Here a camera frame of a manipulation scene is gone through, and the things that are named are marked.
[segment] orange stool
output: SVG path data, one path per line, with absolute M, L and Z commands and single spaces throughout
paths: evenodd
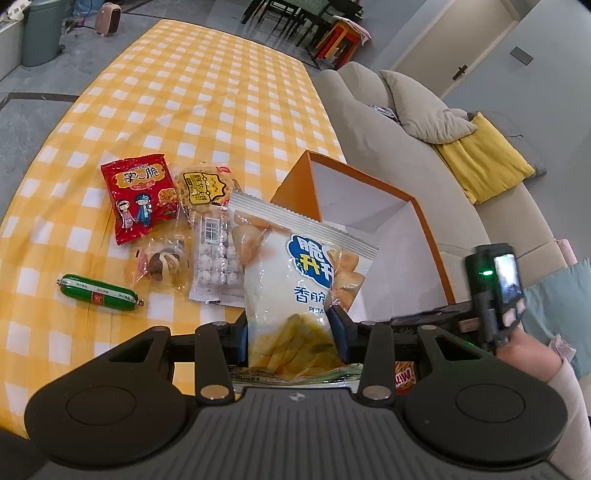
M 342 47 L 340 44 L 343 40 L 348 40 L 351 45 L 343 48 L 337 58 L 335 67 L 337 69 L 341 68 L 350 60 L 353 53 L 355 53 L 361 44 L 361 35 L 341 20 L 335 23 L 330 31 L 320 40 L 317 45 L 318 52 L 314 58 L 323 59 L 334 55 Z

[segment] cartoon boy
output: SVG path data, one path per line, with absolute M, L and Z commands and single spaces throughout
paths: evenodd
M 135 203 L 139 206 L 139 212 L 135 220 L 142 223 L 144 226 L 150 226 L 150 220 L 152 219 L 152 199 L 146 193 L 140 193 L 135 198 Z
M 121 215 L 121 220 L 123 221 L 123 228 L 128 230 L 134 225 L 134 218 L 131 216 L 129 212 L 129 202 L 127 200 L 120 200 L 117 202 L 117 209 L 119 210 L 119 214 Z

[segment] beige couch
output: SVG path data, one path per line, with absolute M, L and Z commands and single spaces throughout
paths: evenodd
M 338 72 L 318 74 L 313 82 L 347 163 L 404 190 L 421 204 L 456 301 L 469 298 L 463 259 L 477 245 L 512 245 L 526 287 L 567 266 L 522 183 L 474 207 L 428 144 L 368 106 L 395 109 L 389 88 L 378 74 L 350 62 Z

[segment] gray trash bin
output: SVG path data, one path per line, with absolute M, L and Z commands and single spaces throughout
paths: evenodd
M 22 64 L 25 67 L 35 67 L 57 57 L 65 9 L 64 0 L 33 0 L 24 12 Z

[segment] silver screw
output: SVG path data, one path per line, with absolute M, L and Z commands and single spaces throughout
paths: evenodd
M 226 398 L 230 394 L 230 391 L 223 385 L 213 384 L 203 387 L 200 390 L 200 394 L 208 400 L 221 400 Z
M 370 400 L 386 400 L 392 395 L 392 391 L 383 385 L 370 385 L 363 389 L 363 396 Z

